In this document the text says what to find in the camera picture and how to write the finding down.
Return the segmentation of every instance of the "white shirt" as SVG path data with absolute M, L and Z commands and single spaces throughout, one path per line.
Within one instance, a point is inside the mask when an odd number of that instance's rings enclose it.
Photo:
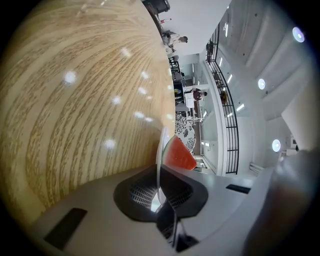
M 169 45 L 174 45 L 174 44 L 180 43 L 180 41 L 179 41 L 180 37 L 181 36 L 179 34 L 176 34 L 176 33 L 171 34 L 170 35 L 170 43 L 169 43 Z

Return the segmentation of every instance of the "balcony railing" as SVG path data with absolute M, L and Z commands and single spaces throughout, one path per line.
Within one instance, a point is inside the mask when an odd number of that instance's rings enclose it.
M 206 45 L 206 62 L 220 94 L 227 135 L 226 174 L 238 174 L 239 165 L 239 132 L 236 109 L 228 83 L 217 64 L 219 45 L 219 25 Z

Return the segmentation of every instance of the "red watermelon flesh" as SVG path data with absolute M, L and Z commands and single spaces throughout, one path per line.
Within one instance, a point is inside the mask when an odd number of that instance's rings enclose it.
M 176 135 L 166 144 L 162 163 L 166 166 L 176 166 L 187 170 L 193 170 L 197 166 L 193 155 Z

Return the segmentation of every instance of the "white wall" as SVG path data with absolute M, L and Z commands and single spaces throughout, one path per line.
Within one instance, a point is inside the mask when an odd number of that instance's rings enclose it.
M 308 83 L 315 81 L 315 61 L 310 57 L 281 85 L 263 98 L 266 120 L 277 118 Z
M 266 122 L 266 154 L 263 167 L 273 167 L 277 164 L 279 152 L 274 152 L 272 149 L 272 142 L 278 139 L 281 144 L 280 151 L 290 148 L 291 132 L 282 117 L 278 117 Z
M 319 77 L 315 76 L 282 113 L 300 150 L 320 147 L 319 97 Z
M 231 0 L 169 0 L 170 10 L 159 14 L 165 22 L 163 30 L 171 30 L 188 43 L 179 43 L 174 48 L 180 56 L 201 53 L 214 33 Z
M 218 130 L 217 130 L 217 118 L 215 112 L 209 113 L 202 123 L 203 140 L 206 141 L 217 141 Z
M 180 56 L 179 55 L 179 66 L 187 65 L 187 64 L 192 64 L 192 63 L 198 63 L 199 62 L 199 54 L 189 54 L 189 55 L 184 55 Z
M 239 164 L 238 175 L 249 171 L 250 162 L 253 161 L 252 120 L 250 117 L 238 117 L 239 134 Z
M 209 161 L 215 174 L 217 174 L 217 165 L 219 157 L 218 142 L 216 140 L 204 140 L 204 143 L 209 143 L 210 146 L 203 146 L 203 154 L 206 160 Z

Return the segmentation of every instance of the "light wood grain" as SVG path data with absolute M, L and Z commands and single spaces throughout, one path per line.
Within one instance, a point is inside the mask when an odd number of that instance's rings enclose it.
M 79 185 L 155 163 L 172 78 L 140 0 L 43 1 L 0 67 L 1 196 L 24 226 Z

